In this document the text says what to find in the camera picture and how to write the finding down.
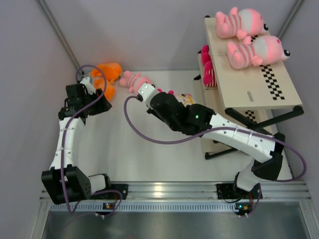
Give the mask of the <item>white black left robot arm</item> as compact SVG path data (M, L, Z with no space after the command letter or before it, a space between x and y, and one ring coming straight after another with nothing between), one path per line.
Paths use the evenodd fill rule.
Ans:
M49 170L41 175L54 204L88 200L95 193L102 199L112 195L113 187L107 174L87 176L78 166L82 132L89 116L111 109L111 104L90 83L66 86L67 98L58 113L59 139Z

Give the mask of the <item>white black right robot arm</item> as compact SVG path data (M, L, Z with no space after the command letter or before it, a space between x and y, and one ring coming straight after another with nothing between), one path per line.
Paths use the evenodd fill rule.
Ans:
M184 106L173 94L153 90L143 93L147 112L154 115L173 131L185 135L203 132L204 138L223 143L252 157L252 161L235 176L233 193L243 198L262 180L276 181L282 169L285 136L256 135L253 130L227 120L201 104Z

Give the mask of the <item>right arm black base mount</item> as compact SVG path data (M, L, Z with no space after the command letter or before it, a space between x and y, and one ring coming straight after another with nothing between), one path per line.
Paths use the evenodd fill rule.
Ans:
M218 199L247 199L247 193L232 183L221 183L216 185Z

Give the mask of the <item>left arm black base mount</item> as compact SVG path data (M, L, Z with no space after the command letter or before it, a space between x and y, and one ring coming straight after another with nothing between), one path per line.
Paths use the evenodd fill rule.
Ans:
M128 195L128 184L115 183L110 188L106 188L95 192L90 199L91 200L119 200L120 196L125 200Z

